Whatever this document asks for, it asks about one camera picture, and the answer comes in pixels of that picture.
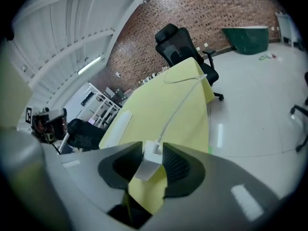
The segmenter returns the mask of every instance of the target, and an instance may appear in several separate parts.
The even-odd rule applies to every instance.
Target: tiled floor
[[[234,51],[214,57],[219,80],[213,91],[225,100],[210,103],[209,144],[214,155],[237,163],[284,197],[307,161],[306,148],[295,151],[308,131],[307,120],[298,112],[291,119],[289,112],[308,96],[308,58],[279,43],[270,44],[269,52],[281,61]]]

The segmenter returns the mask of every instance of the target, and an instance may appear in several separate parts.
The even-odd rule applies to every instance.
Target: desk
[[[173,66],[159,76],[136,89],[119,111],[104,137],[100,148],[121,114],[130,110],[133,116],[126,128],[120,144],[146,140],[155,141],[172,113],[197,80],[187,80],[175,84],[164,83],[203,75],[199,64],[193,59]],[[190,97],[173,117],[162,142],[169,142],[208,152],[208,120],[206,104],[214,98],[214,93],[204,78]],[[149,181],[133,178],[128,186],[129,194],[148,212],[154,214],[164,203],[163,196],[167,177],[161,166]]]

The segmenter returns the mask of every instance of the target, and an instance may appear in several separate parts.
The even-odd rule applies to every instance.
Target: red brick wall
[[[276,0],[148,0],[140,5],[120,33],[107,66],[90,82],[101,91],[108,86],[126,91],[157,73],[166,61],[156,52],[155,34],[168,23],[188,29],[195,47],[221,50],[230,47],[220,30],[232,26],[269,26],[269,38],[279,37]]]

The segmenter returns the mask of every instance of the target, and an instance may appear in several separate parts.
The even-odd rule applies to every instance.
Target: green container
[[[267,26],[226,27],[221,30],[241,54],[253,55],[267,51],[269,47]]]

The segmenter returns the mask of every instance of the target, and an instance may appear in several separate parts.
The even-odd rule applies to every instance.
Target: table
[[[109,137],[110,132],[121,114],[127,110],[133,116],[125,130],[120,144],[146,140],[155,141],[179,103],[197,80],[178,81],[203,75],[199,64],[191,57],[173,66],[159,76],[137,88],[105,133],[99,147]],[[208,152],[208,120],[206,104],[214,99],[214,93],[204,78],[190,97],[173,117],[162,142],[170,142]],[[167,186],[164,167],[161,166],[149,181],[133,178],[128,185],[129,194],[148,212],[154,214],[164,203],[163,196]]]

